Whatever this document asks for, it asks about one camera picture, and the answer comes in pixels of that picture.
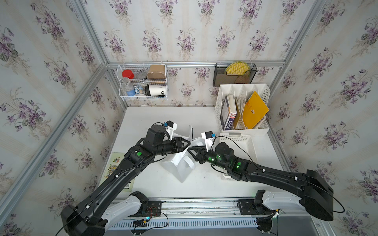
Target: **yellow folder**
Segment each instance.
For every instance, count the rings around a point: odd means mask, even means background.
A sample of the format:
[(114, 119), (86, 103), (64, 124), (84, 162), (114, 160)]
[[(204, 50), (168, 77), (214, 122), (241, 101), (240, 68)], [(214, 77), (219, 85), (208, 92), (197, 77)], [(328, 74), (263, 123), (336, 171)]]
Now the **yellow folder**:
[(244, 106), (243, 122), (246, 129), (252, 129), (269, 111), (261, 97), (257, 92), (253, 92)]

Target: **plastic bottle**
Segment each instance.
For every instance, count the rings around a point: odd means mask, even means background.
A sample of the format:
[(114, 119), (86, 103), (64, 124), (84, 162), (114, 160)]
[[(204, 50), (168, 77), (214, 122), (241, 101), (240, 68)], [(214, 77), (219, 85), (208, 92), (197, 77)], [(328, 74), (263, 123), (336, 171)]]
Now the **plastic bottle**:
[(130, 81), (129, 78), (125, 77), (121, 79), (121, 89), (124, 93), (124, 95), (127, 94), (127, 96), (135, 96), (135, 88), (133, 83)]

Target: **yellow woven placemat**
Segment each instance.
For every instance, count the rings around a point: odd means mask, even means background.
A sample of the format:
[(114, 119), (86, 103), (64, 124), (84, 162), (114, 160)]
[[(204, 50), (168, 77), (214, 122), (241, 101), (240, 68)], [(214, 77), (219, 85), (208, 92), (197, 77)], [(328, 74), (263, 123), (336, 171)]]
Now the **yellow woven placemat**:
[(249, 65), (245, 62), (234, 62), (226, 68), (225, 73), (244, 75), (249, 69)]

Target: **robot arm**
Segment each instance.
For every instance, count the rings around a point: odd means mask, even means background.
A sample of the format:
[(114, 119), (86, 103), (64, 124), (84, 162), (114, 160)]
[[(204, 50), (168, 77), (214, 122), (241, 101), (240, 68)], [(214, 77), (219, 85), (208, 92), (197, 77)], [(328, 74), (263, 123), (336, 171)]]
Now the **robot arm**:
[(63, 209), (61, 217), (64, 229), (70, 236), (102, 236), (105, 226), (111, 226), (108, 219), (102, 218), (103, 214), (121, 190), (154, 162), (155, 155), (179, 153), (190, 145), (191, 142), (182, 137), (164, 140), (168, 134), (166, 130), (165, 126), (152, 125), (146, 137), (128, 150), (119, 166), (90, 196), (75, 207), (69, 205)]
[(333, 220), (333, 189), (316, 171), (291, 173), (264, 167), (236, 157), (225, 142), (218, 144), (215, 151), (206, 149), (206, 146), (198, 146), (188, 151), (200, 164), (209, 162), (221, 167), (235, 180), (260, 182), (295, 194), (310, 215), (324, 221)]

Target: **paper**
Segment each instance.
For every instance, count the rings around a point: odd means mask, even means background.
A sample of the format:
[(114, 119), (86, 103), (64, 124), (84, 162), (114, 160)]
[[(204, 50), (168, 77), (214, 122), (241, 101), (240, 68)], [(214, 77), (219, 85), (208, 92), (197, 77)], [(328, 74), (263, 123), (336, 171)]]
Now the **paper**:
[[(106, 163), (106, 169), (104, 171), (103, 176), (101, 177), (100, 184), (102, 184), (112, 173), (113, 171), (118, 167), (122, 159), (124, 158), (123, 156), (126, 153), (112, 153), (109, 157), (108, 163)], [(122, 191), (124, 192), (131, 192), (133, 190), (133, 184), (134, 184), (134, 179), (130, 181), (123, 189)]]

